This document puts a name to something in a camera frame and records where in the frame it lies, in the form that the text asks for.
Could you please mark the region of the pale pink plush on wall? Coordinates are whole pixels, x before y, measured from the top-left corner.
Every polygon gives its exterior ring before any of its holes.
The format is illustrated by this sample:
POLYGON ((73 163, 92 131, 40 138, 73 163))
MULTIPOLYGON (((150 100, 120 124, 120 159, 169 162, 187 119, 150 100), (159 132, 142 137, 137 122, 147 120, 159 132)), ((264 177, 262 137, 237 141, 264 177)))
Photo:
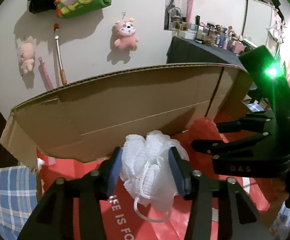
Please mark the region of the pale pink plush on wall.
POLYGON ((17 44, 17 59, 19 64, 20 75, 29 74, 35 66, 35 48, 36 39, 29 36, 26 40, 18 40, 17 44))

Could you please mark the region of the pink folded umbrella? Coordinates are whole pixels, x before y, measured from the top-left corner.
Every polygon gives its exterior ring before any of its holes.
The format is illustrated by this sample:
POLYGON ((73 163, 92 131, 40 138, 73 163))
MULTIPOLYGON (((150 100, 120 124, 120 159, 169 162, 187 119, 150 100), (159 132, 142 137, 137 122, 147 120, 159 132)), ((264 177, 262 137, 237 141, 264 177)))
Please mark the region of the pink folded umbrella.
POLYGON ((42 80, 43 80, 43 83, 44 83, 46 90, 47 91, 53 90, 54 86, 49 78, 48 71, 46 69, 46 65, 45 65, 42 57, 39 57, 38 61, 39 61, 39 71, 40 71, 40 74, 41 74, 41 77, 42 77, 42 80))

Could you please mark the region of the white mesh bath pouf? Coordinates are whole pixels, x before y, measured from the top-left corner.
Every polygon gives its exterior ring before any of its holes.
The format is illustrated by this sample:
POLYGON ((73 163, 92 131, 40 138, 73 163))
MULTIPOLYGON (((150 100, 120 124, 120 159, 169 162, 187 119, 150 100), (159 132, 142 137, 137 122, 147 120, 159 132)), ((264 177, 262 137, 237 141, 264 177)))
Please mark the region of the white mesh bath pouf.
POLYGON ((151 131, 145 137, 138 134, 125 137, 120 178, 134 199, 135 213, 152 223, 169 220, 174 197, 178 195, 168 161, 169 150, 174 146, 180 157, 189 161, 188 154, 180 142, 161 131, 151 131), (150 205, 155 211, 166 216, 161 219, 149 218, 140 213, 139 204, 145 207, 150 205))

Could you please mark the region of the white wardrobe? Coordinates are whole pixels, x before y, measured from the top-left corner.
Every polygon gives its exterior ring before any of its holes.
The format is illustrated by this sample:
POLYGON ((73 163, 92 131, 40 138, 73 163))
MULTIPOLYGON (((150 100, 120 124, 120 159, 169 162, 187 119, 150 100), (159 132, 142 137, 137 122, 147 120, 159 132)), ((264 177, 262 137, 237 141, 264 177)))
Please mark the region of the white wardrobe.
POLYGON ((285 18, 279 6, 279 0, 246 0, 242 36, 249 44, 273 48, 283 41, 285 18))

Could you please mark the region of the red foam net sleeve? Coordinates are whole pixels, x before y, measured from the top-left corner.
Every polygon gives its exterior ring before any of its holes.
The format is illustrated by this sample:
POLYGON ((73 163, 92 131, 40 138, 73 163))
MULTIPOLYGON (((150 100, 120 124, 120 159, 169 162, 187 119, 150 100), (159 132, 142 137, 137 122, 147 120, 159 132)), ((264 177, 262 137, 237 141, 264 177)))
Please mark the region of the red foam net sleeve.
POLYGON ((193 122, 188 131, 188 141, 195 152, 204 154, 213 154, 217 146, 228 142, 209 118, 199 118, 193 122))

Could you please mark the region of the dark cloth covered table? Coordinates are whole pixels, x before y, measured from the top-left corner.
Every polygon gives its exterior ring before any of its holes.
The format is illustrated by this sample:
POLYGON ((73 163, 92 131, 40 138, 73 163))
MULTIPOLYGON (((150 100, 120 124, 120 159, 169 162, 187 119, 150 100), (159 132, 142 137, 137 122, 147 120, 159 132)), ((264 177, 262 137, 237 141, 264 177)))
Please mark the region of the dark cloth covered table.
POLYGON ((242 69, 238 56, 228 50, 199 44, 194 40, 173 37, 167 51, 167 63, 221 63, 242 69))

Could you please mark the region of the blue plaid blanket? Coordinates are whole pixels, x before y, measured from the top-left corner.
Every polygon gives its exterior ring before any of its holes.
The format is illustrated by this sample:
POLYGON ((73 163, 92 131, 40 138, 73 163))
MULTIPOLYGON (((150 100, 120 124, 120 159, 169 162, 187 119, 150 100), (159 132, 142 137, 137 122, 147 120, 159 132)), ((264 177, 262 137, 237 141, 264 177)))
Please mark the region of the blue plaid blanket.
POLYGON ((17 239, 37 205, 36 176, 24 165, 0 168, 0 236, 17 239))

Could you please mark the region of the pink bear plush on wall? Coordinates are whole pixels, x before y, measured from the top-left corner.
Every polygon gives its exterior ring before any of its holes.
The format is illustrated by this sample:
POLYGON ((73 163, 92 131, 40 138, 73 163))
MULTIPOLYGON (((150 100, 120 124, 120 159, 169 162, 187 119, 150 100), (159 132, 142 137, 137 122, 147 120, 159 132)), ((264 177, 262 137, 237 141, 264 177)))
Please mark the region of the pink bear plush on wall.
POLYGON ((136 28, 134 19, 121 20, 115 23, 114 46, 119 50, 137 50, 138 38, 135 36, 136 28))

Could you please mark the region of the brown cardboard box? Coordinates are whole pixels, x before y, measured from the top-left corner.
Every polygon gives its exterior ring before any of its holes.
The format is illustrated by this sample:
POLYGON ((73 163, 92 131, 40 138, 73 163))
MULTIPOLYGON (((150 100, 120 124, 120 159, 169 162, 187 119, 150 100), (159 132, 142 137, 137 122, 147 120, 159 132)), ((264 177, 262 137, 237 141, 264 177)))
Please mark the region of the brown cardboard box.
POLYGON ((87 163, 123 145, 129 134, 175 135, 202 117, 238 117, 252 80, 221 63, 165 64, 77 81, 14 107, 0 144, 37 169, 37 153, 87 163))

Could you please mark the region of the orange handled stick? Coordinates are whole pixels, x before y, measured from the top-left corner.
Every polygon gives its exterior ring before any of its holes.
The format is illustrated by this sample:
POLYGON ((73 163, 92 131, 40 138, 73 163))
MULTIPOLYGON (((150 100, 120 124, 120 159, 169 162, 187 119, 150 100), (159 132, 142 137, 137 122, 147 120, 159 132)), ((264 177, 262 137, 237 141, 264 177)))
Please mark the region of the orange handled stick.
POLYGON ((59 24, 55 23, 54 24, 54 36, 55 36, 55 42, 56 42, 56 54, 57 54, 58 68, 60 70, 60 77, 61 77, 62 85, 66 85, 67 78, 66 78, 65 70, 64 70, 63 64, 62 64, 59 32, 60 32, 60 26, 59 26, 59 24))

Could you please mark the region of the wall mirror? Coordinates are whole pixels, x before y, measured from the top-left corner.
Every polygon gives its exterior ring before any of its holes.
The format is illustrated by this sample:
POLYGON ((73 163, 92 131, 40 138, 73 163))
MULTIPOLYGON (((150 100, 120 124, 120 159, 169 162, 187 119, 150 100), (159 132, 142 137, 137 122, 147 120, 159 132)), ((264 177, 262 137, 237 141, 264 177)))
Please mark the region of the wall mirror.
POLYGON ((176 21, 191 23, 193 21, 194 0, 166 0, 164 29, 174 29, 176 21))

